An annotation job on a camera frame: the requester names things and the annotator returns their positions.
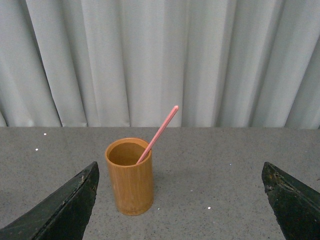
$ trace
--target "white curtain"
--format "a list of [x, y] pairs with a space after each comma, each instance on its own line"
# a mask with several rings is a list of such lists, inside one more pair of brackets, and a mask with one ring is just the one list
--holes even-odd
[[0, 0], [0, 126], [320, 126], [319, 0]]

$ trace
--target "gray countertop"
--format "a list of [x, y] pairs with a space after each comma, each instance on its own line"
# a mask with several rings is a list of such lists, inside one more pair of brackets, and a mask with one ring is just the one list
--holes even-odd
[[320, 192], [319, 130], [168, 128], [152, 148], [152, 207], [123, 215], [115, 207], [105, 149], [125, 137], [150, 141], [156, 131], [0, 127], [0, 228], [93, 161], [100, 180], [84, 240], [284, 240], [261, 179], [267, 161]]

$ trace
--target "wooden cup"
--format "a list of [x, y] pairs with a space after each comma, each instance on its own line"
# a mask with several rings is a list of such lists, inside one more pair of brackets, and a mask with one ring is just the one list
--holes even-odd
[[105, 150], [105, 159], [118, 210], [129, 216], [146, 212], [154, 202], [152, 151], [136, 164], [148, 143], [140, 138], [123, 138]]

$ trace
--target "pink straw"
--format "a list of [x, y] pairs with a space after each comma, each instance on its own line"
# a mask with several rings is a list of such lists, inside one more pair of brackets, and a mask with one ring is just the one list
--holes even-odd
[[158, 140], [158, 138], [160, 137], [160, 135], [163, 133], [163, 131], [165, 130], [166, 126], [168, 126], [168, 124], [170, 123], [171, 119], [174, 117], [174, 115], [178, 112], [179, 110], [179, 106], [176, 105], [172, 108], [171, 112], [169, 113], [169, 115], [166, 117], [166, 119], [164, 120], [164, 122], [162, 123], [161, 127], [159, 128], [159, 130], [156, 132], [156, 134], [154, 135], [154, 137], [152, 138], [151, 142], [149, 143], [149, 145], [146, 147], [146, 149], [144, 150], [144, 152], [142, 153], [141, 157], [139, 158], [139, 160], [136, 162], [136, 164], [142, 162], [146, 155], [149, 153], [150, 149], [152, 148], [152, 146], [155, 144], [155, 142]]

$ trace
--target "bamboo cup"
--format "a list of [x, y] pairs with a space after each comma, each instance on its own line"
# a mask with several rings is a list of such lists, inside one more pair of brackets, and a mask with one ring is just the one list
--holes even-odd
[[154, 202], [152, 151], [136, 164], [148, 143], [140, 138], [123, 138], [105, 150], [115, 205], [129, 216], [146, 212]]

